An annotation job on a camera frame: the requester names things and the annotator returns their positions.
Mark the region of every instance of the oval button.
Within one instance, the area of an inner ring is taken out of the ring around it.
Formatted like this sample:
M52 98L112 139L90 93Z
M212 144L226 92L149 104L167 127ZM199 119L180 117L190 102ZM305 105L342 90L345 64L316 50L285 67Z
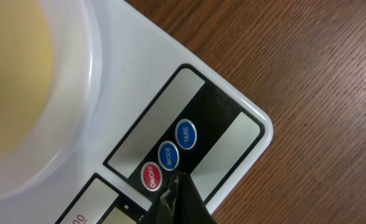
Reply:
M176 141L182 149L192 149L196 143L195 125L188 119L182 119L176 125Z
M165 170L174 170L180 161L177 146L171 141L162 142L158 149L158 160Z
M156 191L162 184L162 172L159 166L154 162L147 162L141 168L141 182L149 191Z

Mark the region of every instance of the table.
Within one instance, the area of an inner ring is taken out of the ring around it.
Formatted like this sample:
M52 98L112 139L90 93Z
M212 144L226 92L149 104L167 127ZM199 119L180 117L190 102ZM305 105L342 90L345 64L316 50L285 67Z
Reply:
M218 223L366 223L366 0L128 2L273 120Z

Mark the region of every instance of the black pointed object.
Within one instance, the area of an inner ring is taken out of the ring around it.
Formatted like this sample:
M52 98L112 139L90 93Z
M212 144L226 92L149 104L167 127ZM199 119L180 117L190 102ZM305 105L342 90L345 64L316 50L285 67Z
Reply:
M216 224L191 176L175 171L139 224Z

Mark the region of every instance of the plastic bowl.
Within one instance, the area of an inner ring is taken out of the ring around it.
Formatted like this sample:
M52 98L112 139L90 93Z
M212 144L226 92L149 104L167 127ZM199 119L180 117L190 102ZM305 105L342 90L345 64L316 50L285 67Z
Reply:
M40 3L52 34L52 89L24 142L0 161L0 200L44 180L79 147L99 94L101 41L89 3Z

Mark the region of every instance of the blue button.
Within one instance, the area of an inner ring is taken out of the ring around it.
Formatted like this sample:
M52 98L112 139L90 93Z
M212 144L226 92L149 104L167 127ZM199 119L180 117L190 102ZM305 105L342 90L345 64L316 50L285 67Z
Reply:
M180 161L177 146L171 141L164 141L158 149L159 164L165 170L174 170Z
M192 149L196 143L195 125L188 119L182 119L176 125L176 141L182 149Z

